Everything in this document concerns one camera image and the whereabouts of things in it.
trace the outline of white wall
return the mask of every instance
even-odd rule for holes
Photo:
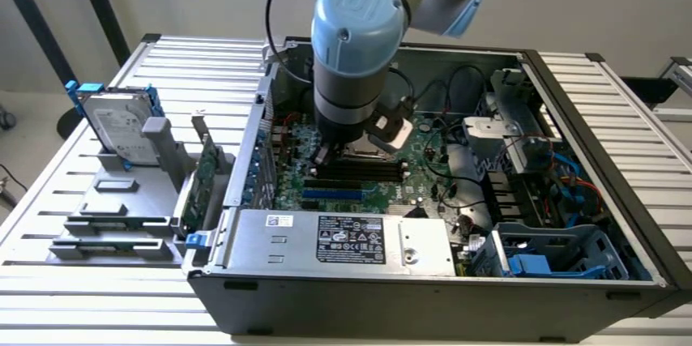
[[[274,29],[310,35],[313,0],[275,0]],[[89,0],[38,0],[63,50],[87,80],[118,69]],[[266,0],[113,0],[135,47],[146,32],[262,37]],[[0,0],[0,89],[59,91],[61,82],[11,0]],[[411,32],[407,41],[601,52],[629,75],[655,75],[692,55],[691,0],[486,0],[462,40]]]

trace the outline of robot end effector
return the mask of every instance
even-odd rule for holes
[[[323,159],[370,133],[395,152],[411,132],[415,98],[378,104],[409,28],[461,36],[483,0],[318,0],[313,19],[315,106]]]

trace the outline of power supply label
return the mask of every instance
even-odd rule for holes
[[[318,260],[322,263],[386,264],[386,233],[382,218],[321,216]]]

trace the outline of aluminum profile table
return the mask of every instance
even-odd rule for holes
[[[191,152],[202,146],[189,114],[206,109],[215,142],[238,152],[265,75],[262,53],[262,41],[163,36],[141,44],[113,85],[158,87],[175,137]],[[678,141],[607,65],[577,54],[543,58],[692,266],[692,215],[686,215],[692,176]],[[83,122],[0,226],[0,344],[397,343],[230,337],[218,331],[179,268],[45,265],[51,240],[63,234],[66,215],[101,168],[99,149]],[[663,318],[627,319],[582,344],[692,344],[692,305]]]

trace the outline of black pole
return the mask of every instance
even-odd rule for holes
[[[117,13],[113,10],[110,0],[90,0],[99,17],[101,26],[105,29],[106,38],[111,44],[113,53],[117,55],[118,63],[125,65],[130,58],[129,42],[118,23]]]
[[[71,80],[78,80],[75,76],[75,72],[73,72],[73,68],[70,63],[67,62],[66,55],[63,54],[63,50],[61,49],[61,45],[55,40],[54,33],[51,32],[51,27],[46,23],[46,19],[43,18],[42,11],[37,5],[34,0],[14,0],[15,5],[21,9],[22,16],[25,17],[26,24],[30,26],[33,30],[33,34],[37,37],[37,41],[42,46],[43,52],[46,53],[46,57],[51,62],[51,66],[54,67],[55,73],[61,78],[63,85],[67,84]]]

